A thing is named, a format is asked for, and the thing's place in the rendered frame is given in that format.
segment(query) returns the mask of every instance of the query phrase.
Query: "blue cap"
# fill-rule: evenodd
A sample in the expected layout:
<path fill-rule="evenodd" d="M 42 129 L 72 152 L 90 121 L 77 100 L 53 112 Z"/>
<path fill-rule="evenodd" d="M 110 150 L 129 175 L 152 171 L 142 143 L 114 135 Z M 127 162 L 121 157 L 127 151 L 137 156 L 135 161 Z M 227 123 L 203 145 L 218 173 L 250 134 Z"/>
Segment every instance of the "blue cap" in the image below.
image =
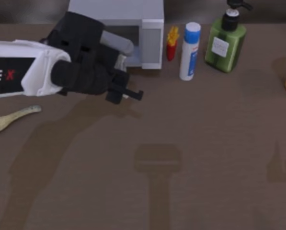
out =
<path fill-rule="evenodd" d="M 188 23 L 185 26 L 184 40 L 189 44 L 196 44 L 200 39 L 201 25 L 198 23 Z"/>

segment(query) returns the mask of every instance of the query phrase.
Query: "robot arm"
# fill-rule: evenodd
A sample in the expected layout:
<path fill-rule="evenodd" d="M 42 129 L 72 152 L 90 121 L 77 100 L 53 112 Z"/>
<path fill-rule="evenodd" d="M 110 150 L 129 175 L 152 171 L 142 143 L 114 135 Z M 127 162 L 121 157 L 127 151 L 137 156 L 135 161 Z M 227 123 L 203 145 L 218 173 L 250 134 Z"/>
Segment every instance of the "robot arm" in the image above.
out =
<path fill-rule="evenodd" d="M 141 100 L 143 92 L 128 90 L 129 75 L 115 68 L 132 51 L 132 42 L 104 31 L 101 22 L 67 12 L 40 43 L 0 42 L 0 97 L 108 92 L 114 104 L 124 95 Z"/>

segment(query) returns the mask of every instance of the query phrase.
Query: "blue label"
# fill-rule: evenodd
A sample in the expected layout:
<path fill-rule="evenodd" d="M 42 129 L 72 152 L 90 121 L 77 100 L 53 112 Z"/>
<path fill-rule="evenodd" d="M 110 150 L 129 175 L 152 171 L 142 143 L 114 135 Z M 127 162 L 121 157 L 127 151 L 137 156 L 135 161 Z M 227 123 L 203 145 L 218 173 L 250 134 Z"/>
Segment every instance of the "blue label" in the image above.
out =
<path fill-rule="evenodd" d="M 196 60 L 197 60 L 197 51 L 191 54 L 188 76 L 192 76 L 194 74 Z"/>

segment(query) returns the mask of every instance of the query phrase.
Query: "table surface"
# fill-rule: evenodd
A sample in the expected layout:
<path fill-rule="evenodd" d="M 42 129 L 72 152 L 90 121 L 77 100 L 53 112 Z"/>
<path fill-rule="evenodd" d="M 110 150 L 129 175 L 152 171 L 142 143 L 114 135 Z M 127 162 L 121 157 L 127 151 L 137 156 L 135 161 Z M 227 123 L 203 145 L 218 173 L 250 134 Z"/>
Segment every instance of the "table surface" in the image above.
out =
<path fill-rule="evenodd" d="M 69 10 L 106 23 L 110 20 L 164 19 L 163 0 L 118 0 L 118 4 L 116 0 L 72 0 Z"/>
<path fill-rule="evenodd" d="M 0 25 L 0 39 L 51 28 Z M 286 25 L 247 28 L 231 74 L 203 61 L 209 26 L 193 81 L 178 79 L 179 57 L 131 69 L 141 102 L 0 99 L 0 115 L 43 107 L 0 133 L 0 230 L 153 230 L 157 215 L 159 230 L 286 230 Z M 149 183 L 169 170 L 169 186 Z"/>

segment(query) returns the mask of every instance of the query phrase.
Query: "pump dispenser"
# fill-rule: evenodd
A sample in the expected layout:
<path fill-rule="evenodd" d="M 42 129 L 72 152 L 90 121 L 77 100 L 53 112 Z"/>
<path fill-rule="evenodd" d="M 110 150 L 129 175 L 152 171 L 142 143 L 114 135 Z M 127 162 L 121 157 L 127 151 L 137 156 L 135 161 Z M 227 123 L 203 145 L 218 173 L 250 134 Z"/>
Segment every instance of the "pump dispenser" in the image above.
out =
<path fill-rule="evenodd" d="M 243 0 L 227 0 L 227 4 L 230 8 L 212 24 L 205 57 L 206 63 L 226 73 L 236 66 L 247 32 L 245 26 L 239 24 L 240 12 L 237 9 L 253 9 Z"/>

